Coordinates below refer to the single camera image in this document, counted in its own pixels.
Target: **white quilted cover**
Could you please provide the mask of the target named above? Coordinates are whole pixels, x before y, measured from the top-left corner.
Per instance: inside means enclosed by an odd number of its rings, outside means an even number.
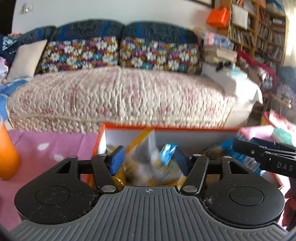
[[[15,129],[98,132],[104,122],[222,127],[234,97],[199,76],[119,66],[48,73],[18,88],[7,112]]]

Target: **black circular disc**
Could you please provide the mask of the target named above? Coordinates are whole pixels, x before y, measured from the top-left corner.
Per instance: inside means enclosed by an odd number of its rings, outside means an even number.
[[[254,206],[262,202],[264,196],[261,191],[252,187],[237,187],[229,192],[232,201],[243,206]]]
[[[77,159],[72,159],[71,166],[69,161],[63,161],[16,193],[15,207],[21,219],[59,224],[78,219],[91,210],[96,195],[91,186],[78,179]]]
[[[65,202],[69,196],[69,189],[60,186],[44,187],[36,193],[37,201],[47,205],[57,205]]]
[[[231,173],[234,165],[230,162],[223,158],[222,179],[204,192],[208,210],[214,217],[241,227],[264,226],[277,221],[285,204],[283,194],[242,164],[235,162],[235,174]]]

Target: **blue blanket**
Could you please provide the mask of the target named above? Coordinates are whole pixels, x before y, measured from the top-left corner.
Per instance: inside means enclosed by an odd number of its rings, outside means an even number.
[[[3,120],[7,120],[8,116],[6,113],[6,101],[8,97],[20,86],[27,83],[32,78],[20,78],[10,80],[6,84],[0,84],[0,115]]]

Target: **white pillow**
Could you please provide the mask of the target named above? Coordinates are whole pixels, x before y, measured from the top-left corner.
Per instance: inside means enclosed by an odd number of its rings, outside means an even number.
[[[47,40],[20,46],[15,55],[7,80],[33,77]]]

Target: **gray ridged base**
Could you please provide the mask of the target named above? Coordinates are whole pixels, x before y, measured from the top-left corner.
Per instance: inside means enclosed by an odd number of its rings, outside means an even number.
[[[196,197],[183,196],[174,187],[150,189],[126,186],[117,194],[101,196],[91,212],[75,221],[43,225],[25,220],[12,234],[19,241],[274,241],[287,235],[274,224],[229,227],[212,218]]]

